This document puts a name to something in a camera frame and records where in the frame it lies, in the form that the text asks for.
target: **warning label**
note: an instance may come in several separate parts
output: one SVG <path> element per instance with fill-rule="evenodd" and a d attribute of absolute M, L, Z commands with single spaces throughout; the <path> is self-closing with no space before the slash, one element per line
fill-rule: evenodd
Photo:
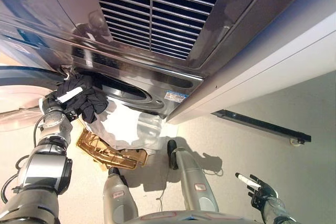
<path fill-rule="evenodd" d="M 187 97 L 188 97 L 187 94 L 181 94 L 181 93 L 174 92 L 174 91 L 167 91 L 164 98 L 169 100 L 169 101 L 181 103 Z"/>

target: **white cloth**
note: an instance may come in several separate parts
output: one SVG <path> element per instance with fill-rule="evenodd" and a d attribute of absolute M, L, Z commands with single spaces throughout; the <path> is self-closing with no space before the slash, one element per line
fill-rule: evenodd
<path fill-rule="evenodd" d="M 143 148 L 151 155 L 162 148 L 164 141 L 160 141 L 162 120 L 159 116 L 109 101 L 106 110 L 96 117 L 93 123 L 84 122 L 86 128 L 114 149 Z"/>

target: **sticker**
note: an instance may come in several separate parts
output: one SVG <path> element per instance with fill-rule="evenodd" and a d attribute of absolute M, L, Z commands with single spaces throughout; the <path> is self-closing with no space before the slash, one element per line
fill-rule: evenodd
<path fill-rule="evenodd" d="M 174 91 L 167 91 L 164 98 L 167 100 L 173 101 L 173 102 L 181 103 L 187 97 L 188 97 L 187 94 L 181 94 L 181 93 L 174 92 Z"/>
<path fill-rule="evenodd" d="M 155 212 L 153 214 L 145 215 L 141 217 L 141 220 L 153 220 L 153 219 L 161 219 L 161 218 L 171 218 L 175 217 L 176 212 Z"/>
<path fill-rule="evenodd" d="M 121 196 L 125 195 L 125 192 L 124 191 L 118 191 L 116 193 L 113 194 L 113 198 L 116 199 L 116 198 L 119 198 Z"/>
<path fill-rule="evenodd" d="M 29 54 L 30 52 L 28 50 L 26 50 L 23 46 L 10 42 L 10 41 L 6 41 L 8 44 L 10 44 L 12 47 L 14 47 L 15 49 L 21 51 L 21 52 L 25 52 L 27 54 Z"/>
<path fill-rule="evenodd" d="M 206 215 L 212 219 L 221 219 L 221 220 L 242 220 L 243 219 L 243 217 L 226 215 L 226 214 L 222 214 L 221 212 L 207 212 Z"/>
<path fill-rule="evenodd" d="M 206 187 L 204 184 L 195 184 L 196 191 L 206 191 Z"/>

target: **ventilation grille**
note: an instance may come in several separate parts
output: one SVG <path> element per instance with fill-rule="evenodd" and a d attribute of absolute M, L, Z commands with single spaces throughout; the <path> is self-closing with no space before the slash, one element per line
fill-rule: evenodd
<path fill-rule="evenodd" d="M 98 0 L 115 41 L 187 59 L 216 0 Z"/>

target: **metallic robot arm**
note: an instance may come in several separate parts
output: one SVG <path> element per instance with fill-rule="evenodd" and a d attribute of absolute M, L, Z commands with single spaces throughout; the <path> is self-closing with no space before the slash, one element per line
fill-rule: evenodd
<path fill-rule="evenodd" d="M 57 196 L 70 183 L 72 160 L 66 150 L 71 142 L 70 121 L 75 118 L 71 112 L 66 115 L 59 104 L 52 97 L 43 100 L 45 115 L 40 119 L 44 123 L 38 144 L 19 170 L 17 195 L 0 212 L 0 223 L 59 223 Z"/>
<path fill-rule="evenodd" d="M 299 224 L 286 211 L 285 204 L 270 185 L 252 174 L 251 179 L 240 173 L 236 173 L 236 177 L 247 184 L 247 188 L 251 190 L 248 193 L 252 198 L 251 205 L 261 212 L 265 224 Z"/>

